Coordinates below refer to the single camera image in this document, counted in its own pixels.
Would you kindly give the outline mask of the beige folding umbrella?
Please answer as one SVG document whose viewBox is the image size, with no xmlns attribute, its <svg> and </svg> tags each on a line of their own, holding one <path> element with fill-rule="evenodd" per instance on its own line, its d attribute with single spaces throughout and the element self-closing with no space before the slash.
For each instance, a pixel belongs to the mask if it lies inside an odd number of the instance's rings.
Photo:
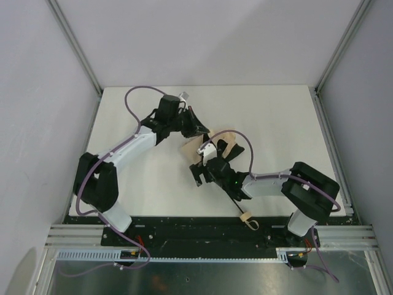
<svg viewBox="0 0 393 295">
<path fill-rule="evenodd" d="M 243 224 L 253 231 L 259 229 L 258 221 L 252 218 L 252 213 L 242 209 L 238 202 L 249 200 L 250 197 L 241 190 L 243 181 L 249 176 L 248 172 L 236 172 L 231 168 L 230 162 L 244 152 L 244 148 L 236 141 L 238 132 L 234 130 L 221 130 L 197 135 L 195 138 L 181 146 L 182 155 L 190 162 L 190 165 L 202 162 L 201 156 L 197 154 L 199 147 L 205 147 L 212 143 L 217 148 L 217 157 L 209 161 L 218 164 L 217 184 L 228 195 L 234 206 L 239 211 L 239 218 Z"/>
</svg>

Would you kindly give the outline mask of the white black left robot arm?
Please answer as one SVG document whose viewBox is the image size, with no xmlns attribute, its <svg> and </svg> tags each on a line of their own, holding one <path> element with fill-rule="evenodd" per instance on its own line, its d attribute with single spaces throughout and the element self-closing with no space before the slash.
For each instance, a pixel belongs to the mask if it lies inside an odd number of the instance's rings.
<svg viewBox="0 0 393 295">
<path fill-rule="evenodd" d="M 118 201 L 120 172 L 172 132 L 179 132 L 184 138 L 209 133 L 192 107 L 180 106 L 184 102 L 178 96 L 163 95 L 158 107 L 139 123 L 130 137 L 106 152 L 86 152 L 80 157 L 73 193 L 117 231 L 124 233 L 132 223 L 131 216 Z"/>
</svg>

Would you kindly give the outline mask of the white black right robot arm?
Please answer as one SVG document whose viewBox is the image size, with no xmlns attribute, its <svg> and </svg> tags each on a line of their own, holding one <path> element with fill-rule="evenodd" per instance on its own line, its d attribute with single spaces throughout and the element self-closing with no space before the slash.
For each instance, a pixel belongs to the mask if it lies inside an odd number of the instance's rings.
<svg viewBox="0 0 393 295">
<path fill-rule="evenodd" d="M 236 203 L 256 197 L 286 197 L 296 210 L 290 215 L 280 239 L 295 246 L 318 223 L 324 223 L 333 212 L 341 210 L 336 201 L 339 184 L 304 162 L 270 174 L 235 171 L 222 157 L 200 161 L 189 166 L 197 186 L 218 185 Z"/>
</svg>

